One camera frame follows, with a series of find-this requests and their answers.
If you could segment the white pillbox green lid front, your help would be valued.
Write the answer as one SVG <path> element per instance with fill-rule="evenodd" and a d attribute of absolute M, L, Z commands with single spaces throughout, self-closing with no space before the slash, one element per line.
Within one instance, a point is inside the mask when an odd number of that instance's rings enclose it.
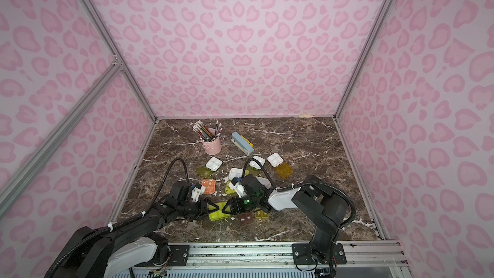
<path fill-rule="evenodd" d="M 231 216 L 229 214 L 223 213 L 223 208 L 225 207 L 226 202 L 217 202 L 214 205 L 209 206 L 209 210 L 214 210 L 214 212 L 211 212 L 208 217 L 209 220 L 211 221 L 220 221 L 220 220 L 226 220 L 229 219 Z"/>

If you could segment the small yellow pillbox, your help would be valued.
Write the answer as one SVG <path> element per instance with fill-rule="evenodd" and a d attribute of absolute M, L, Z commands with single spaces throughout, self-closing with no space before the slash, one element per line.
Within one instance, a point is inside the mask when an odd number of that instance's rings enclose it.
<path fill-rule="evenodd" d="M 262 210 L 255 212 L 255 219 L 256 220 L 267 220 L 268 218 L 269 218 L 269 214 L 265 213 Z"/>

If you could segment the small dark red pillbox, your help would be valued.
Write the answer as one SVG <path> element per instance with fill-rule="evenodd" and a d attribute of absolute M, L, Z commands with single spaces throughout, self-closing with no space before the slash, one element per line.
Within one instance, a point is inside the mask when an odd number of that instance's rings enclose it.
<path fill-rule="evenodd" d="M 254 213 L 241 214 L 238 217 L 239 225 L 249 225 L 255 221 Z"/>

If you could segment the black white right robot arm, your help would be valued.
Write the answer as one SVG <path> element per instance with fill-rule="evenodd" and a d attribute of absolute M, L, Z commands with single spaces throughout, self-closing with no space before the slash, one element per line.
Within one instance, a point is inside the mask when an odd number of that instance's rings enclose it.
<path fill-rule="evenodd" d="M 320 264 L 334 261 L 334 250 L 340 230 L 350 224 L 356 216 L 355 204 L 342 190 L 316 176 L 290 187 L 267 187 L 248 175 L 234 180 L 232 186 L 237 193 L 226 202 L 222 213 L 240 215 L 255 209 L 265 213 L 285 209 L 299 209 L 315 225 L 309 244 L 308 259 Z"/>

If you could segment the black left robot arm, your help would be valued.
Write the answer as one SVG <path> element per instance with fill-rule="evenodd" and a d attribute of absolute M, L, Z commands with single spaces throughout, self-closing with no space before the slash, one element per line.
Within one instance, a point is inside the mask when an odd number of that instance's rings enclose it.
<path fill-rule="evenodd" d="M 144 212 L 111 227 L 78 229 L 56 257 L 46 277 L 103 277 L 112 254 L 125 245 L 183 219 L 200 220 L 217 212 L 219 206 L 209 199 L 192 197 L 195 185 L 176 182 L 170 193 L 154 198 Z"/>

